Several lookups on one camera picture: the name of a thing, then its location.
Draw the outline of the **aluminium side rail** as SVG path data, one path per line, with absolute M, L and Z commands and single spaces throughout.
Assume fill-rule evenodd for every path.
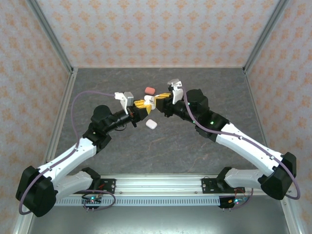
M 67 108 L 70 102 L 72 90 L 75 84 L 76 76 L 77 76 L 78 68 L 74 67 L 73 70 L 70 72 L 63 96 L 59 105 L 58 115 L 53 127 L 53 131 L 50 137 L 50 141 L 47 145 L 46 152 L 43 158 L 43 162 L 49 162 L 54 159 L 57 146 L 59 143 L 59 137 L 62 131 L 63 123 L 66 117 Z
M 266 148 L 268 148 L 268 143 L 267 143 L 267 140 L 266 140 L 266 137 L 265 137 L 265 133 L 264 133 L 262 124 L 261 124 L 260 116 L 259 116 L 258 109 L 257 109 L 257 106 L 256 106 L 256 101 L 255 101 L 255 98 L 254 98 L 254 96 L 253 96 L 253 91 L 252 91 L 251 83 L 250 83 L 250 81 L 249 81 L 248 76 L 247 76 L 246 73 L 244 74 L 244 76 L 245 76 L 245 81 L 246 81 L 246 84 L 247 84 L 247 86 L 248 86 L 248 90 L 249 90 L 249 93 L 250 93 L 250 96 L 251 96 L 251 100 L 252 100 L 252 103 L 253 103 L 253 108 L 254 108 L 254 111 L 255 111 L 257 123 L 258 123 L 259 129 L 260 129 L 260 132 L 261 132 L 261 137 L 262 137 L 263 145 L 264 145 Z

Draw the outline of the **aluminium frame leg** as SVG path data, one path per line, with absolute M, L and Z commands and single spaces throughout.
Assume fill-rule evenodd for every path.
M 283 198 L 281 201 L 285 220 L 287 222 L 290 234 L 307 234 L 304 223 L 300 218 L 299 209 L 296 206 L 296 200 L 288 197 Z
M 13 234 L 28 234 L 33 215 L 19 215 L 13 229 Z

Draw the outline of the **grey metal panel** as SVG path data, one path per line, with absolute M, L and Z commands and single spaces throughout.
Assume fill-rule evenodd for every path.
M 56 207 L 34 217 L 28 234 L 290 234 L 281 206 L 254 202 L 234 211 L 214 206 L 112 207 L 87 212 Z

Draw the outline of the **aluminium frame post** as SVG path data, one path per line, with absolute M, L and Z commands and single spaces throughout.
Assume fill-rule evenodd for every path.
M 65 69 L 71 74 L 73 72 L 73 66 L 71 65 L 65 51 L 63 50 L 58 38 L 56 37 L 52 26 L 48 22 L 42 8 L 40 7 L 37 0 L 25 0 L 30 9 L 33 11 L 35 17 L 39 21 L 44 33 L 48 37 L 51 45 L 53 46 L 54 50 L 56 51 L 59 59 L 61 60 Z
M 273 31 L 275 25 L 277 24 L 279 18 L 282 16 L 286 6 L 290 0 L 278 0 L 276 7 L 274 8 L 272 14 L 270 15 L 267 23 L 264 26 L 255 46 L 253 47 L 245 65 L 242 67 L 244 74 L 247 74 L 260 54 L 263 46 L 265 45 L 267 39 L 269 38 L 271 32 Z

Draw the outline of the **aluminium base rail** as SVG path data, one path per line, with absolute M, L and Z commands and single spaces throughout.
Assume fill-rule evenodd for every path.
M 60 200 L 72 194 L 82 193 L 87 190 L 93 179 L 101 178 L 100 175 L 90 175 L 87 172 L 80 171 L 75 175 L 65 176 L 59 180 L 50 176 L 24 175 L 22 176 L 17 198 L 23 194 L 32 195 L 36 200 L 41 197 L 51 197 Z M 115 191 L 125 193 L 135 193 L 145 191 L 147 193 L 174 193 L 178 191 L 198 191 L 202 192 L 201 179 L 204 176 L 198 175 L 136 175 L 136 176 L 115 176 Z M 230 169 L 227 175 L 218 175 L 217 177 L 235 189 L 253 188 L 264 190 L 260 185 L 260 172 L 258 170 L 237 170 Z

